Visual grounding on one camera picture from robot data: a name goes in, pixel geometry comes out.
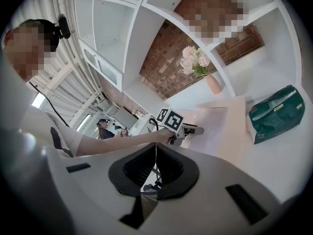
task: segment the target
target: shirt sleeve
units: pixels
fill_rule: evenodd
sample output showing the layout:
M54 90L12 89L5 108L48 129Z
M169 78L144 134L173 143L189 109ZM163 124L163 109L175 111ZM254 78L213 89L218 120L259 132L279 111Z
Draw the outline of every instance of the shirt sleeve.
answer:
M79 144L83 138L83 134L73 130L70 127L67 127L64 123L62 123L57 117L53 114L46 112L46 114L54 121L55 125L59 129L65 144L68 149L71 151L72 155L75 157Z

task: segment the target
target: person's hand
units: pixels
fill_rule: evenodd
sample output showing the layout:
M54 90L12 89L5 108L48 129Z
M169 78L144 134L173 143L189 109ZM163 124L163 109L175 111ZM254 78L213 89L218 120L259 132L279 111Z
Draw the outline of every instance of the person's hand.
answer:
M166 128L159 130L159 131L156 131L156 132L154 132L154 134L156 136L155 142L159 142L159 143L168 143L170 141L170 139L175 136L174 132L172 132Z

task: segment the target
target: flower bouquet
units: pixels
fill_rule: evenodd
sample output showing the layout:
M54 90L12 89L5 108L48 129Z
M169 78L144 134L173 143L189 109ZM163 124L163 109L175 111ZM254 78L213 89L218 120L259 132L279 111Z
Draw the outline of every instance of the flower bouquet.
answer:
M180 61L180 65L183 67L182 73L186 75L193 73L197 77L209 75L206 68L211 61L201 48L188 46L182 51L182 56Z

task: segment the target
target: cabinet door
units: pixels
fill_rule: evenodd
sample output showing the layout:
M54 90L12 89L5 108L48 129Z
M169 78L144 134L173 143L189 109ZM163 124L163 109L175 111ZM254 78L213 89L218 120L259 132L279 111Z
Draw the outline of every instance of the cabinet door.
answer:
M81 39L79 43L85 60L113 86L122 91L123 73Z

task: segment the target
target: person wearing black cap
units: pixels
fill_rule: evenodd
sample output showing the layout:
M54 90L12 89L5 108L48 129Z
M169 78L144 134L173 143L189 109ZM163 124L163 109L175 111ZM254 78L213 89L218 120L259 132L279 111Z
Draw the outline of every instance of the person wearing black cap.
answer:
M6 62L5 67L1 69L10 71L16 81L22 79L29 82L39 70L43 69L45 58L56 50L59 39L70 36L63 35L60 28L47 20L25 21L6 33L3 49ZM32 134L38 144L52 146L61 156L68 158L121 150L142 143L168 143L175 135L167 129L162 129L135 137L96 140L65 126L53 114L30 104L31 102L27 110L23 111L18 127L24 133ZM6 117L10 118L11 113L14 112L7 112Z
M105 119L100 119L97 123L100 139L110 139L114 137L114 133L107 130L108 123Z

